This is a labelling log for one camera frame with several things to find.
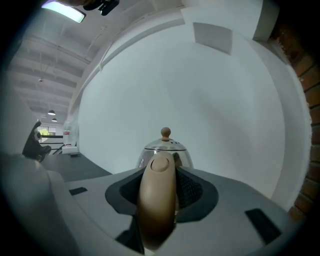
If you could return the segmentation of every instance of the kettle handle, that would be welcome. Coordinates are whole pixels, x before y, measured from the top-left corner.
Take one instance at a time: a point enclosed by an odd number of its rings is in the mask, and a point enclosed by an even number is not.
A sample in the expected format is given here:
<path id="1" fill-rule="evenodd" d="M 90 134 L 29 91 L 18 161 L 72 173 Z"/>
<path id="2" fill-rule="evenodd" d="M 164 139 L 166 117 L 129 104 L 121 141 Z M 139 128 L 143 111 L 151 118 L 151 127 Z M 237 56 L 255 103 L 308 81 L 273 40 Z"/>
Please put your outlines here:
<path id="1" fill-rule="evenodd" d="M 172 154 L 161 151 L 149 161 L 140 183 L 137 216 L 145 247 L 155 249 L 167 238 L 174 228 L 175 210 L 175 161 Z"/>

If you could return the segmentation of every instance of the gray floor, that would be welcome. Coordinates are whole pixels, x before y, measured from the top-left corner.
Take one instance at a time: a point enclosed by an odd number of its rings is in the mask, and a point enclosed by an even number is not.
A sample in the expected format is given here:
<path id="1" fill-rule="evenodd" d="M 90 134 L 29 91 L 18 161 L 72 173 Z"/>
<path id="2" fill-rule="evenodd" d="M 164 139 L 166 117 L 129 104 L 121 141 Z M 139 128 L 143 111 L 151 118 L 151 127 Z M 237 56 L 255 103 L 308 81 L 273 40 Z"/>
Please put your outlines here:
<path id="1" fill-rule="evenodd" d="M 71 157 L 68 154 L 48 155 L 41 164 L 48 171 L 61 174 L 65 182 L 80 181 L 111 175 L 84 155 Z"/>

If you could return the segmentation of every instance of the white panel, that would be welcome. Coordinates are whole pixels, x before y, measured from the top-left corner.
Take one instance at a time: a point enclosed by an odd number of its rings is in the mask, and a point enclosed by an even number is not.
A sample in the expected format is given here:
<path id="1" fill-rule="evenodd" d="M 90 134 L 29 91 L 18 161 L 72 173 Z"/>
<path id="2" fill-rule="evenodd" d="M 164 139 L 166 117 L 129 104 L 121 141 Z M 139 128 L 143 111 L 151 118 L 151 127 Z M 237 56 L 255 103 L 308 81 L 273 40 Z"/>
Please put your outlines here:
<path id="1" fill-rule="evenodd" d="M 288 211 L 298 196 L 309 165 L 312 134 L 309 108 L 303 87 L 285 56 L 280 59 L 259 43 L 250 43 L 271 74 L 283 108 L 285 152 L 272 200 Z"/>
<path id="2" fill-rule="evenodd" d="M 207 23 L 225 27 L 252 39 L 263 0 L 198 0 L 181 10 L 185 23 Z"/>
<path id="3" fill-rule="evenodd" d="M 231 54 L 232 31 L 230 29 L 204 23 L 193 23 L 195 42 Z"/>
<path id="4" fill-rule="evenodd" d="M 188 25 L 149 35 L 92 79 L 79 110 L 80 151 L 109 172 L 123 172 L 168 126 L 195 168 L 245 182 L 270 198 L 285 147 L 272 78 L 242 37 L 233 38 L 232 56 L 193 37 Z M 107 132 L 93 135 L 93 125 Z"/>

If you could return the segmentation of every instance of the ceiling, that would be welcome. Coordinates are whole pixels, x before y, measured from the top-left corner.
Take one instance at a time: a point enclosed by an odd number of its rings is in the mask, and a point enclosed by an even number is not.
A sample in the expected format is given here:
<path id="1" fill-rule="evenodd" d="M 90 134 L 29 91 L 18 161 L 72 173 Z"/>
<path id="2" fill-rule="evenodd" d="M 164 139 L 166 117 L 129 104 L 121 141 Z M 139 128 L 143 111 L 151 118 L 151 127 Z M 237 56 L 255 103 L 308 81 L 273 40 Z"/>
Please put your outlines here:
<path id="1" fill-rule="evenodd" d="M 82 23 L 41 9 L 9 65 L 9 82 L 42 123 L 51 123 L 47 113 L 54 110 L 56 124 L 63 124 L 77 83 L 99 49 L 146 14 L 181 5 L 181 0 L 120 0 L 107 16 L 80 6 L 86 13 Z"/>

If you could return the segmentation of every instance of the kettle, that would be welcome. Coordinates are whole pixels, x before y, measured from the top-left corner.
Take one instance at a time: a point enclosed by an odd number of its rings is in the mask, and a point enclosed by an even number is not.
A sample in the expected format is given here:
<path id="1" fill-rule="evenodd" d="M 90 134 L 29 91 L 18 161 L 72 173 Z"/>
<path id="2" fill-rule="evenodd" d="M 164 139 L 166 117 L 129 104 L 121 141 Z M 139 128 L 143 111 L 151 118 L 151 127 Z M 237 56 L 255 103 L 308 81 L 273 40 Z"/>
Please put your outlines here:
<path id="1" fill-rule="evenodd" d="M 176 167 L 193 168 L 190 154 L 186 147 L 180 142 L 170 138 L 171 130 L 168 127 L 161 129 L 162 138 L 152 141 L 146 145 L 139 157 L 136 168 L 144 168 L 151 158 L 159 152 L 168 152 L 173 156 Z"/>

